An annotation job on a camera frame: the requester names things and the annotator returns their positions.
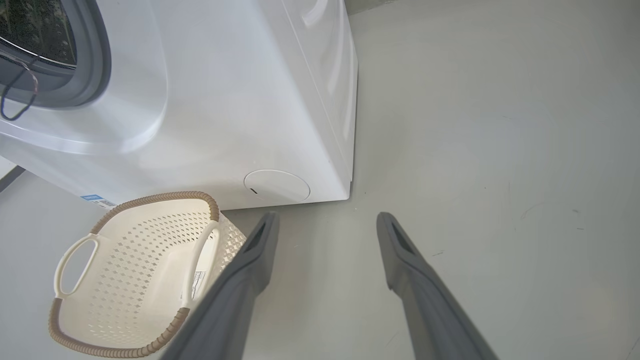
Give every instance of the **basket handle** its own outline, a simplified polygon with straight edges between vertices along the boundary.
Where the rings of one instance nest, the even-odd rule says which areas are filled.
[[[214,238],[214,254],[218,251],[218,245],[220,244],[220,230],[218,229],[219,222],[215,220],[209,221],[207,226],[204,228],[202,233],[200,233],[200,237],[196,240],[195,246],[193,247],[193,253],[191,255],[191,262],[189,264],[189,268],[187,272],[184,274],[184,283],[182,284],[182,305],[181,307],[186,307],[187,309],[191,309],[194,304],[194,299],[191,298],[191,287],[193,286],[193,278],[196,274],[196,267],[198,265],[198,260],[200,259],[200,254],[202,253],[202,249],[204,248],[204,244],[207,242],[209,235],[213,233]]]
[[[78,289],[78,286],[80,285],[80,282],[82,282],[82,280],[84,279],[84,275],[86,274],[87,270],[89,269],[89,266],[91,266],[91,263],[93,263],[93,258],[95,257],[95,253],[98,251],[98,246],[100,246],[100,235],[95,235],[95,234],[89,234],[87,236],[85,236],[84,238],[81,238],[80,240],[78,240],[75,244],[71,245],[71,247],[69,249],[67,249],[67,251],[65,252],[64,255],[62,255],[62,258],[60,259],[60,262],[58,263],[58,267],[56,268],[56,273],[53,277],[53,290],[56,292],[56,297],[59,299],[64,299],[65,297],[73,294],[74,292],[76,292],[76,290]],[[88,241],[93,241],[95,243],[95,247],[93,248],[93,252],[91,254],[91,257],[89,258],[89,261],[87,261],[86,265],[84,266],[84,270],[82,271],[82,274],[80,275],[80,278],[78,278],[78,281],[76,282],[76,285],[74,286],[73,290],[71,290],[70,293],[65,293],[64,291],[62,291],[62,272],[65,271],[65,267],[67,266],[67,262],[69,261],[69,259],[71,258],[71,256],[73,256],[73,254],[76,252],[76,250],[82,246],[84,243],[88,242]]]

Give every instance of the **gray floor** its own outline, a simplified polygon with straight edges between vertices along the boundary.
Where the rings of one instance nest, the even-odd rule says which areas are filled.
[[[344,0],[344,4],[347,7],[347,14],[353,15],[394,1],[395,0]]]
[[[398,0],[352,15],[351,198],[273,209],[244,358],[413,359],[376,241],[389,211],[501,359],[640,359],[638,10]],[[248,233],[267,210],[225,214]],[[31,174],[0,193],[3,357],[90,358],[46,323],[60,256],[102,214]]]

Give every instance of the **washing machine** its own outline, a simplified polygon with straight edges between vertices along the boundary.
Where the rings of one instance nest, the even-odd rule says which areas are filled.
[[[30,27],[0,17],[0,156],[105,208],[183,190],[221,209],[349,197],[343,0],[41,3]]]

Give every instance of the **basket label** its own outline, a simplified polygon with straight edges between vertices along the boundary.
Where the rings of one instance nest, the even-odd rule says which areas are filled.
[[[207,275],[206,271],[196,271],[196,273],[193,274],[193,285],[191,286],[192,299],[196,296],[196,292],[202,287],[205,275]]]
[[[81,198],[83,198],[84,200],[90,201],[98,206],[100,206],[103,209],[107,209],[107,210],[111,210],[113,208],[116,207],[116,204],[112,203],[111,201],[108,201],[107,199],[103,199],[101,196],[98,195],[85,195],[85,196],[80,196]]]

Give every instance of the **laundry basket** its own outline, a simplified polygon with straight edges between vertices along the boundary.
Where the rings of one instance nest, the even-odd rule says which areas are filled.
[[[49,333],[85,354],[153,354],[173,338],[245,240],[203,192],[121,204],[60,260]],[[93,254],[75,288],[64,293],[64,267],[88,241],[95,243]]]

